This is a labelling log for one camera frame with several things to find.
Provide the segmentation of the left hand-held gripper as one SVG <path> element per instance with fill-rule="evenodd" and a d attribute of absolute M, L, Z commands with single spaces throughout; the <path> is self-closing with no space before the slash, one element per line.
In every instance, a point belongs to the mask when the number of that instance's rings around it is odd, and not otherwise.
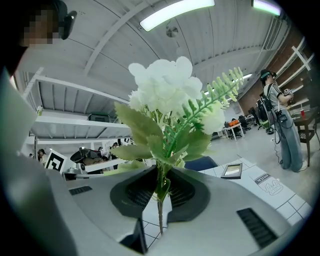
<path fill-rule="evenodd" d="M 70 158 L 53 150 L 48 156 L 45 168 L 58 171 L 66 181 L 70 181 L 75 180 L 76 175 L 102 174 L 105 168 L 89 166 L 104 162 L 102 155 L 91 149 L 79 149 Z"/>

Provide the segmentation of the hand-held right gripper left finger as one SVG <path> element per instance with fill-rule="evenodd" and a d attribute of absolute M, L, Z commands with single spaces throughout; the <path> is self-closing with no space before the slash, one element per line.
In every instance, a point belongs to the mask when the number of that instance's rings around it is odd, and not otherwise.
<path fill-rule="evenodd" d="M 143 211 L 156 189 L 157 167 L 67 182 L 84 215 L 118 243 L 138 253 L 148 251 Z"/>

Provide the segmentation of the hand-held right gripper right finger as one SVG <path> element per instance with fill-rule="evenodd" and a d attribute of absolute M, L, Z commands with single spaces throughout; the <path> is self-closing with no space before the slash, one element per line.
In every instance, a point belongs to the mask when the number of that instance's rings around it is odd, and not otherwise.
<path fill-rule="evenodd" d="M 250 256 L 272 253 L 290 224 L 241 185 L 173 169 L 167 230 L 147 256 Z"/>

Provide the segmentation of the white flower bouquet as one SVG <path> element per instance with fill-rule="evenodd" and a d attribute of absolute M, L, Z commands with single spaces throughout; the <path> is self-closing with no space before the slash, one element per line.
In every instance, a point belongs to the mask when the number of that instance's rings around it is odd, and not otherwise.
<path fill-rule="evenodd" d="M 114 106 L 118 120 L 130 128 L 133 143 L 115 147 L 111 153 L 123 160 L 118 166 L 121 171 L 140 168 L 142 160 L 155 161 L 153 198 L 162 221 L 165 197 L 173 193 L 169 170 L 206 155 L 212 134 L 224 126 L 224 110 L 237 99 L 243 72 L 233 68 L 203 90 L 184 56 L 175 61 L 159 59 L 148 67 L 131 63 L 128 69 L 137 90 L 128 104 Z"/>

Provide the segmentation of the blue chair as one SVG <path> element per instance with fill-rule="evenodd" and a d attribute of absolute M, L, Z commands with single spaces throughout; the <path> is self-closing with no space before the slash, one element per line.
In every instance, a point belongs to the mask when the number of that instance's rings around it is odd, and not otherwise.
<path fill-rule="evenodd" d="M 219 165 L 210 156 L 203 156 L 195 160 L 186 161 L 184 164 L 185 169 L 196 172 L 212 169 L 218 166 Z"/>

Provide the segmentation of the white metal shelving rack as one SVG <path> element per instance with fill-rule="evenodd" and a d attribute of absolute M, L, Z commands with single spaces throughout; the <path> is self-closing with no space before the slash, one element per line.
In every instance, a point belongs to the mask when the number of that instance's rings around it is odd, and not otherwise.
<path fill-rule="evenodd" d="M 114 145 L 131 140 L 131 131 L 116 118 L 115 102 L 125 100 L 82 85 L 51 78 L 43 68 L 18 74 L 19 90 L 35 110 L 26 144 L 31 153 L 43 149 L 71 157 L 79 150 L 107 155 Z"/>

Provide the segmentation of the white desk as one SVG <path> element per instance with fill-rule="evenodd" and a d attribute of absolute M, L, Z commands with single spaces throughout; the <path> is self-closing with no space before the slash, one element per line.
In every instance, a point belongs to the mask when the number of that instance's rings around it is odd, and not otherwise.
<path fill-rule="evenodd" d="M 222 135 L 226 137 L 228 140 L 234 139 L 235 141 L 237 141 L 238 137 L 245 138 L 245 133 L 240 123 L 230 127 L 225 127 L 222 129 L 221 132 L 222 132 Z"/>

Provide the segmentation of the white grid tablecloth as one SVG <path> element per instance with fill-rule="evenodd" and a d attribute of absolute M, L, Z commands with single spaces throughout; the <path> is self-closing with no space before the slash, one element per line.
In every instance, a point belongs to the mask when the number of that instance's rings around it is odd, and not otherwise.
<path fill-rule="evenodd" d="M 260 199 L 272 206 L 280 213 L 290 225 L 300 220 L 307 219 L 312 212 L 312 207 L 299 197 L 290 188 L 278 179 L 271 176 L 255 163 L 245 158 L 240 158 L 230 164 L 242 164 L 241 179 L 231 180 L 258 196 Z M 220 165 L 199 173 L 220 178 L 227 164 Z M 152 198 L 142 213 L 142 223 L 145 233 L 153 238 L 161 237 L 158 208 L 156 201 Z"/>

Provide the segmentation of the green backpack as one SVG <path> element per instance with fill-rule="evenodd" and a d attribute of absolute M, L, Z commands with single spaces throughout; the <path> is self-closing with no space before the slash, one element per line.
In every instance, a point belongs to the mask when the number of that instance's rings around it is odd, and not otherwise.
<path fill-rule="evenodd" d="M 257 108 L 259 125 L 266 130 L 271 130 L 272 125 L 269 122 L 269 115 L 262 97 L 257 100 L 256 108 Z"/>

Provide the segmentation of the long ceiling light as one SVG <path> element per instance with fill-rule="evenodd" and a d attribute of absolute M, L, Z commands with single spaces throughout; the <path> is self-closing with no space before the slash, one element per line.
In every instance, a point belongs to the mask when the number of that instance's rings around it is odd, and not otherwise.
<path fill-rule="evenodd" d="M 213 7 L 214 5 L 215 0 L 181 0 L 154 12 L 139 24 L 146 32 L 149 32 L 176 16 L 202 8 Z"/>
<path fill-rule="evenodd" d="M 281 8 L 272 1 L 268 0 L 252 0 L 252 7 L 275 16 L 281 15 Z"/>

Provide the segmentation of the black picture frame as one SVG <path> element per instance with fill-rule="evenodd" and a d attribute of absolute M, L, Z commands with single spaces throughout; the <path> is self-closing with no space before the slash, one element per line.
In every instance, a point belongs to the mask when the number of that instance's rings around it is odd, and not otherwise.
<path fill-rule="evenodd" d="M 226 180 L 239 180 L 242 177 L 242 169 L 242 163 L 227 164 L 220 178 Z"/>

